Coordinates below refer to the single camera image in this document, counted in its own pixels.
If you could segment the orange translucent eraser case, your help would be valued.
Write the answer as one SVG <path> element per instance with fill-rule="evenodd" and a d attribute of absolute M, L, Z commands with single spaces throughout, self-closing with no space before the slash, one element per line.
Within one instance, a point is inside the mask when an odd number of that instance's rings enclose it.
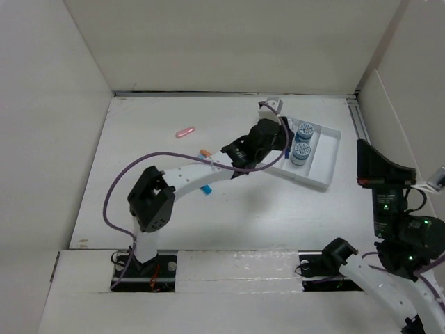
<path fill-rule="evenodd" d="M 212 155 L 210 152 L 208 152 L 208 151 L 206 151 L 206 150 L 200 150 L 200 154 L 201 154 L 203 157 L 210 157 L 210 156 Z"/>

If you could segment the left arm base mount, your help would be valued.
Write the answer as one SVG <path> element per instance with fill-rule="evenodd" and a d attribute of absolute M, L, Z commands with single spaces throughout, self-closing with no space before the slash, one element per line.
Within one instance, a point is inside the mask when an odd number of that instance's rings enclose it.
<path fill-rule="evenodd" d="M 127 270 L 124 268 L 130 250 L 115 251 L 111 256 L 113 277 L 112 292 L 169 293 L 175 291 L 177 252 L 160 252 L 147 263 L 141 264 L 132 257 Z"/>

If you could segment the pink translucent eraser case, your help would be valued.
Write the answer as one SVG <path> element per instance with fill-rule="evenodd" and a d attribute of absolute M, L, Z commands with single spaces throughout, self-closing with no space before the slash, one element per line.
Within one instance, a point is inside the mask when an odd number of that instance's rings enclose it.
<path fill-rule="evenodd" d="M 183 137 L 188 136 L 189 134 L 193 133 L 194 131 L 195 131 L 195 127 L 187 127 L 185 129 L 181 129 L 178 132 L 176 132 L 175 137 L 183 138 Z"/>

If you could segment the black highlighter blue cap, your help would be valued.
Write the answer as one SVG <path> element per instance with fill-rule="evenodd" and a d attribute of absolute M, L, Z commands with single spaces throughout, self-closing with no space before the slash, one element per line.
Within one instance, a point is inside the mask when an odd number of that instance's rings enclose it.
<path fill-rule="evenodd" d="M 202 190 L 206 195 L 209 195 L 209 194 L 212 192 L 211 187 L 208 186 L 208 185 L 203 186 L 203 187 L 201 188 L 201 190 Z"/>

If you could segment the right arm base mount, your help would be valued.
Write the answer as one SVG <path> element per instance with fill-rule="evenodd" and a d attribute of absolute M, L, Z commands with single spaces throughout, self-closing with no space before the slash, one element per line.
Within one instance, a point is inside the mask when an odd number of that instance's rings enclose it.
<path fill-rule="evenodd" d="M 303 292 L 360 292 L 351 279 L 323 263 L 321 253 L 300 253 L 294 273 L 301 277 Z"/>

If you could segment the blue white tape roll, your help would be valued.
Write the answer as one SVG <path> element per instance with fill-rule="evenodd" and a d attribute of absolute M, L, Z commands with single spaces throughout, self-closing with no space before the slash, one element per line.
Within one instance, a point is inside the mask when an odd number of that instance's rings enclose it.
<path fill-rule="evenodd" d="M 302 122 L 298 125 L 295 134 L 295 142 L 308 143 L 314 135 L 314 126 L 308 122 Z"/>
<path fill-rule="evenodd" d="M 298 142 L 294 145 L 293 150 L 289 155 L 289 159 L 292 164 L 302 166 L 308 160 L 311 151 L 312 149 L 308 143 Z"/>

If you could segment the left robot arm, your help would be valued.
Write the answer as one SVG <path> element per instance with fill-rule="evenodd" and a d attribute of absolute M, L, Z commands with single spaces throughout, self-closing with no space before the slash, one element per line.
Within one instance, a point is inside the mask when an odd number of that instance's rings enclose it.
<path fill-rule="evenodd" d="M 288 120 L 261 119 L 249 134 L 226 145 L 206 159 L 160 171 L 146 168 L 127 196 L 129 211 L 138 223 L 131 268 L 140 276 L 151 274 L 158 254 L 158 231 L 169 222 L 176 200 L 206 184 L 232 180 L 266 169 L 262 161 L 272 151 L 285 152 L 293 132 Z"/>

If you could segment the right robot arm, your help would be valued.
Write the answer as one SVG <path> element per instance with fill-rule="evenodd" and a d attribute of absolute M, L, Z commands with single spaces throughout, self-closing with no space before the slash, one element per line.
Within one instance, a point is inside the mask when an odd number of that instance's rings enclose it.
<path fill-rule="evenodd" d="M 372 191 L 373 229 L 381 268 L 369 266 L 346 240 L 322 251 L 321 265 L 356 283 L 389 312 L 402 333 L 443 333 L 444 293 L 433 268 L 444 261 L 444 222 L 408 209 L 410 191 L 426 198 L 414 168 L 396 164 L 357 140 L 357 183 Z"/>

